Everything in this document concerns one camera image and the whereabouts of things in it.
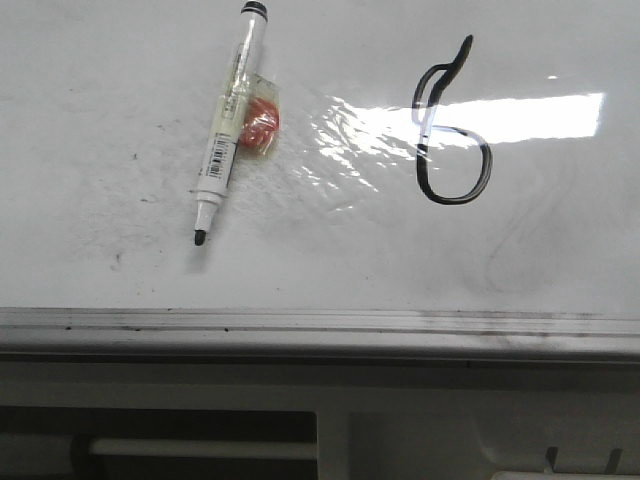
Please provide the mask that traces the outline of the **white plastic robot base housing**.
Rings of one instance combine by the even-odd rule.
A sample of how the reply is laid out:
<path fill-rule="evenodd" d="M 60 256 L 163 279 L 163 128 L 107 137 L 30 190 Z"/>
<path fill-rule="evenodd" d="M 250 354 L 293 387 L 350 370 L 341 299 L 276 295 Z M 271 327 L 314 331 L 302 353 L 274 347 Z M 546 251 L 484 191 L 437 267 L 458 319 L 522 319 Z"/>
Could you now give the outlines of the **white plastic robot base housing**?
<path fill-rule="evenodd" d="M 635 479 L 639 370 L 5 362 L 5 479 Z"/>

